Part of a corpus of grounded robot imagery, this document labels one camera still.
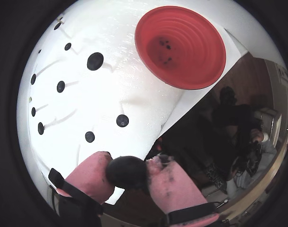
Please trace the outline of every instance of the red bowl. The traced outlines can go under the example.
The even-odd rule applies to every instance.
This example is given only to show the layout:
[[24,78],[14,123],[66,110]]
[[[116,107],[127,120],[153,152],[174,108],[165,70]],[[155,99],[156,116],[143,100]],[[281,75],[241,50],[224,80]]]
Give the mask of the red bowl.
[[177,88],[208,87],[226,64],[225,46],[215,27],[182,7],[164,6],[146,13],[136,27],[135,45],[146,67]]

